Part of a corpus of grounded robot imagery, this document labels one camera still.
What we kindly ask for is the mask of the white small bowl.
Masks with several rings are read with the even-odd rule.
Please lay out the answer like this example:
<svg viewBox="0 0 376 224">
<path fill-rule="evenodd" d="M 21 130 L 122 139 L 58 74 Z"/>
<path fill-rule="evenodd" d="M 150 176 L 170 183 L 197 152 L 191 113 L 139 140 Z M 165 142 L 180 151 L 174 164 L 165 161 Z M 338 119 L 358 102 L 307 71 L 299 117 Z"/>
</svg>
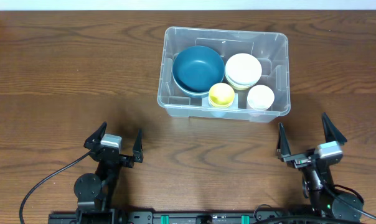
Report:
<svg viewBox="0 0 376 224">
<path fill-rule="evenodd" d="M 260 61 L 245 53 L 231 56 L 225 65 L 225 75 L 228 75 L 238 84 L 248 85 L 256 83 L 262 74 Z"/>
</svg>

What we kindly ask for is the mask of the large dark blue bowl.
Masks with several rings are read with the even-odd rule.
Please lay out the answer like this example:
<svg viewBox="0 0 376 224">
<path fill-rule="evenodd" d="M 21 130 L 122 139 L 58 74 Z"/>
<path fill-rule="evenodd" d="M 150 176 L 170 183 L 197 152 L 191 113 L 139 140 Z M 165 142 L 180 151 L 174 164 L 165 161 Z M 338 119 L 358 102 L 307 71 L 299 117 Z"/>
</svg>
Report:
<svg viewBox="0 0 376 224">
<path fill-rule="evenodd" d="M 193 91 L 189 91 L 189 90 L 186 90 L 185 88 L 183 88 L 180 84 L 178 83 L 175 83 L 176 86 L 178 87 L 178 89 L 180 89 L 181 92 L 183 92 L 185 95 L 191 97 L 191 98 L 205 98 L 205 97 L 208 97 L 209 95 L 209 91 L 205 91 L 205 92 L 193 92 Z"/>
</svg>

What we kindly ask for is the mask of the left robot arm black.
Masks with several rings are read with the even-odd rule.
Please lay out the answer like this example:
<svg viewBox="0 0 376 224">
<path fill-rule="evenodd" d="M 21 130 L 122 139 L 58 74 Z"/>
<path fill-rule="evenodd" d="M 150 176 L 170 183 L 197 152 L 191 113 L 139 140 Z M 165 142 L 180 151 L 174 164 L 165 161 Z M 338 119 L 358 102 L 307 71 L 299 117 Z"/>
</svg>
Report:
<svg viewBox="0 0 376 224">
<path fill-rule="evenodd" d="M 94 173 L 80 176 L 73 187 L 77 196 L 78 209 L 84 212 L 105 212 L 110 209 L 111 198 L 123 167 L 132 168 L 135 163 L 142 163 L 142 131 L 132 148 L 131 156 L 122 151 L 122 137 L 107 134 L 107 123 L 104 122 L 84 142 L 88 156 L 98 163 Z"/>
</svg>

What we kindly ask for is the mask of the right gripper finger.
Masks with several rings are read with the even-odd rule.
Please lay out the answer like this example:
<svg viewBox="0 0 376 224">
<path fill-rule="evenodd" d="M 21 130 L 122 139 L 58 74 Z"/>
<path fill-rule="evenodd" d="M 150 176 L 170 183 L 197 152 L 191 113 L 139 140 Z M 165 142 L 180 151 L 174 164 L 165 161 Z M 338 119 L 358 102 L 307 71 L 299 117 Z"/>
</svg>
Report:
<svg viewBox="0 0 376 224">
<path fill-rule="evenodd" d="M 276 147 L 276 155 L 281 161 L 283 161 L 286 157 L 291 156 L 289 142 L 282 123 L 278 123 L 278 143 Z"/>
<path fill-rule="evenodd" d="M 334 126 L 326 113 L 322 114 L 321 120 L 326 142 L 337 141 L 340 145 L 347 142 L 345 136 Z"/>
</svg>

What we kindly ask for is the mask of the yellow cup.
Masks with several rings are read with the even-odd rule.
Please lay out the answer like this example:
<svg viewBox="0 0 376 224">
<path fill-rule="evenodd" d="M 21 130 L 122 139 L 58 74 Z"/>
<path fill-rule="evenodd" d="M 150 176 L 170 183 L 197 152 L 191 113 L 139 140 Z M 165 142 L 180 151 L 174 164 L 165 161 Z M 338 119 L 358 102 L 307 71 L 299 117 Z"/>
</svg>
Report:
<svg viewBox="0 0 376 224">
<path fill-rule="evenodd" d="M 226 83 L 217 83 L 210 88 L 209 98 L 214 103 L 224 105 L 235 99 L 235 91 Z"/>
<path fill-rule="evenodd" d="M 214 108 L 229 108 L 233 105 L 233 101 L 231 101 L 227 104 L 224 104 L 224 105 L 220 105 L 220 104 L 214 103 L 213 101 L 211 101 L 211 99 L 209 99 L 209 105 L 214 107 Z"/>
</svg>

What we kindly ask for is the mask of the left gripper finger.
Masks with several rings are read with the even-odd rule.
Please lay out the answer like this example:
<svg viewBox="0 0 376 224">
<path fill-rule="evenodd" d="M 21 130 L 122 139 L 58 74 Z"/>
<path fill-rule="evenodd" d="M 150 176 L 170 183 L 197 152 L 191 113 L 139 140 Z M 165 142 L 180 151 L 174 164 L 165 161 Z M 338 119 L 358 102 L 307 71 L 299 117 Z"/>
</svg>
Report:
<svg viewBox="0 0 376 224">
<path fill-rule="evenodd" d="M 102 138 L 105 135 L 106 127 L 107 123 L 104 121 L 101 126 L 85 140 L 83 144 L 84 148 L 94 149 L 99 146 Z"/>
<path fill-rule="evenodd" d="M 138 131 L 138 135 L 134 142 L 133 146 L 133 157 L 134 161 L 138 163 L 142 163 L 144 156 L 143 156 L 143 147 L 142 147 L 142 130 Z"/>
</svg>

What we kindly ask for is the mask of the light blue plastic cup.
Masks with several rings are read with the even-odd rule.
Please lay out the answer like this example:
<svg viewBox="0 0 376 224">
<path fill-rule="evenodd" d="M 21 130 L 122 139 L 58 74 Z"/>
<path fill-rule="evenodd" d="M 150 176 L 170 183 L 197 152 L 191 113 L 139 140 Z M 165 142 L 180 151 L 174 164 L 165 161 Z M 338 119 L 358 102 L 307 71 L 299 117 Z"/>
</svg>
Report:
<svg viewBox="0 0 376 224">
<path fill-rule="evenodd" d="M 211 114 L 213 116 L 215 116 L 216 118 L 221 118 L 221 117 L 223 117 L 227 114 L 227 111 L 225 110 L 226 108 L 214 108 L 212 106 L 210 106 L 210 107 L 212 108 L 212 110 L 210 111 Z M 238 100 L 234 100 L 233 105 L 229 108 L 237 109 L 238 108 Z"/>
</svg>

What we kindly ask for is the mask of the cream plastic cup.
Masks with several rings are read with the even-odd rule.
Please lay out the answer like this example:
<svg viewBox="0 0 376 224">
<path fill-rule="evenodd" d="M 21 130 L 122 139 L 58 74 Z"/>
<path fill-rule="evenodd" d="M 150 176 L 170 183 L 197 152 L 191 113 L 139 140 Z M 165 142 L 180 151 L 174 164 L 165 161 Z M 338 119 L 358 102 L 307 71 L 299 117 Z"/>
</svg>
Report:
<svg viewBox="0 0 376 224">
<path fill-rule="evenodd" d="M 267 110 L 275 100 L 273 90 L 266 85 L 253 86 L 247 95 L 247 109 Z"/>
</svg>

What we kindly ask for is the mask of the pink plastic cup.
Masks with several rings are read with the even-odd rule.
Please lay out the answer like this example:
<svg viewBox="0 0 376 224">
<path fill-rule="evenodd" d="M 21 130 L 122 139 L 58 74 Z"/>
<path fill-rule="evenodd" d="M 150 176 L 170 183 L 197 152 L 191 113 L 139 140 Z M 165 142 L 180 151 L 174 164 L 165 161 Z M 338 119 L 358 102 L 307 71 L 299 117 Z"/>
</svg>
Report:
<svg viewBox="0 0 376 224">
<path fill-rule="evenodd" d="M 258 117 L 264 115 L 268 108 L 252 108 L 250 105 L 247 105 L 247 110 L 250 116 Z"/>
</svg>

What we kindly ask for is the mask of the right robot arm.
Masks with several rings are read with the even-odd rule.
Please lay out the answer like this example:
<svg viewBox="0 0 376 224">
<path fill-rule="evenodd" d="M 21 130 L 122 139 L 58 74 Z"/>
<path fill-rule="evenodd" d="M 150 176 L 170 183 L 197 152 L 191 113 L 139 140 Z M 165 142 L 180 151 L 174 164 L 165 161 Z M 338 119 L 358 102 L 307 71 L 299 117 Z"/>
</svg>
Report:
<svg viewBox="0 0 376 224">
<path fill-rule="evenodd" d="M 355 190 L 335 184 L 330 170 L 330 166 L 343 158 L 342 146 L 347 139 L 327 114 L 323 113 L 321 120 L 325 143 L 300 154 L 291 153 L 284 126 L 279 123 L 277 158 L 301 171 L 303 195 L 310 200 L 316 215 L 359 222 L 364 199 Z"/>
</svg>

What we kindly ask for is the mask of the grey small bowl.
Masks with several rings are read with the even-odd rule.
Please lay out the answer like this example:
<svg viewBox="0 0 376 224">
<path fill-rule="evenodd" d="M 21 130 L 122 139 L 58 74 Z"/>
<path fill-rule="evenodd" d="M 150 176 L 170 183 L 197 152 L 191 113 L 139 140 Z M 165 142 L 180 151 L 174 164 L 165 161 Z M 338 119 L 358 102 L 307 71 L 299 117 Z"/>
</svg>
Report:
<svg viewBox="0 0 376 224">
<path fill-rule="evenodd" d="M 226 80 L 227 80 L 228 82 L 234 82 L 234 83 L 237 83 L 237 82 L 233 81 L 228 75 L 226 75 L 225 78 L 226 78 Z"/>
</svg>

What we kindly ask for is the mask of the yellow small bowl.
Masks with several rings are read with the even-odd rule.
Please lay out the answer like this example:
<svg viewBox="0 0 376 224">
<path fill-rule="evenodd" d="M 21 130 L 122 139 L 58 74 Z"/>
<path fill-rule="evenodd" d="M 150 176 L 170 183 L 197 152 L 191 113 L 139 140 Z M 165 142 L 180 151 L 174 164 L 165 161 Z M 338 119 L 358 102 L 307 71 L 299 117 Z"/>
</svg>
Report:
<svg viewBox="0 0 376 224">
<path fill-rule="evenodd" d="M 249 85 L 240 85 L 234 82 L 229 82 L 229 84 L 231 85 L 232 88 L 239 90 L 239 91 L 250 89 L 251 87 L 255 85 L 254 83 L 249 84 Z"/>
</svg>

